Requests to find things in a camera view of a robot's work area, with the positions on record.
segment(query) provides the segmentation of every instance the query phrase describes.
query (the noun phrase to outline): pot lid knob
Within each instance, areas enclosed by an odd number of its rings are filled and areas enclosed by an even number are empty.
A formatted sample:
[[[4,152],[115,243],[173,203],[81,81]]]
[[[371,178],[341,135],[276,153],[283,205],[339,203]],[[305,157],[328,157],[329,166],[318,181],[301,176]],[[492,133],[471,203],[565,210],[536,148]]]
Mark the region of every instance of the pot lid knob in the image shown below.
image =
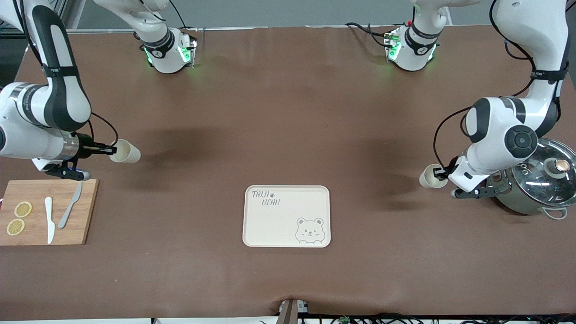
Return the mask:
[[[565,173],[570,170],[570,163],[566,160],[558,159],[554,161],[554,168],[560,173]]]

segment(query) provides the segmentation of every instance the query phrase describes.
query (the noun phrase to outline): white tray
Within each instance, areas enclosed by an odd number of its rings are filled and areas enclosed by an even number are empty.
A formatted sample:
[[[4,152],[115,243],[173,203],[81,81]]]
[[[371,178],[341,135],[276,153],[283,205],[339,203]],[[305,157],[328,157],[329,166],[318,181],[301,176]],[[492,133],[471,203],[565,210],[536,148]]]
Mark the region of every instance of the white tray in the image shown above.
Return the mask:
[[[328,189],[324,186],[248,187],[242,239],[250,247],[328,246]]]

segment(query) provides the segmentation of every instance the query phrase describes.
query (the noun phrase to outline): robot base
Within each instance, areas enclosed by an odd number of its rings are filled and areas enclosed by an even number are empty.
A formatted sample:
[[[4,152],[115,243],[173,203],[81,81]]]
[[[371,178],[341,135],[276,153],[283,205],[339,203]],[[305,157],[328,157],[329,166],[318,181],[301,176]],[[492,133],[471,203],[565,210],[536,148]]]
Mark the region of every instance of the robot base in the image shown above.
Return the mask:
[[[434,47],[424,55],[416,55],[414,50],[406,43],[404,35],[407,29],[408,26],[402,26],[386,33],[384,44],[392,46],[392,48],[386,48],[386,59],[388,62],[393,62],[403,70],[418,71],[424,68],[426,63],[432,59],[437,45],[435,44]]]
[[[186,66],[194,67],[196,60],[196,39],[191,38],[190,35],[186,33],[182,33],[179,29],[169,28],[169,30],[174,35],[175,42],[163,58],[157,58],[154,55],[154,51],[149,53],[148,50],[144,48],[150,66],[166,74],[178,72]]]

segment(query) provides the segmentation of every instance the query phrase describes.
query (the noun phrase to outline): pot handle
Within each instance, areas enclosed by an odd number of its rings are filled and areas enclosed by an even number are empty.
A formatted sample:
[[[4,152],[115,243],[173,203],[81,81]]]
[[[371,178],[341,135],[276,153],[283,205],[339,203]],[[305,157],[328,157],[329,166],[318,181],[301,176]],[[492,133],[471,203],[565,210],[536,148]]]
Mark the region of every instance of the pot handle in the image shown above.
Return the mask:
[[[563,220],[564,218],[566,218],[566,215],[568,215],[568,211],[566,210],[566,207],[564,208],[558,208],[558,209],[553,209],[553,208],[546,208],[546,207],[540,207],[538,208],[538,210],[544,214],[546,217],[553,219],[553,220]],[[550,215],[550,212],[562,212],[562,216],[560,217],[554,217],[552,215]]]

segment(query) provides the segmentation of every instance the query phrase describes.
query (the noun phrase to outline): white paper cup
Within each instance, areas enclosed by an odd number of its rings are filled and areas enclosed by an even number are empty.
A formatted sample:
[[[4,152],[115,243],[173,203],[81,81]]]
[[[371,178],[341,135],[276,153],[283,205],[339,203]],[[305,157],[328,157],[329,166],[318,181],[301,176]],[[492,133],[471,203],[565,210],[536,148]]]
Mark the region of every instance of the white paper cup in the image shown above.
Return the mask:
[[[434,177],[435,168],[442,168],[442,166],[439,164],[430,164],[420,174],[420,185],[422,187],[429,189],[438,189],[446,186],[446,184],[448,183],[448,179],[440,181],[436,177]]]
[[[136,163],[140,160],[140,150],[126,140],[118,140],[114,147],[117,149],[114,155],[108,157],[113,162]]]

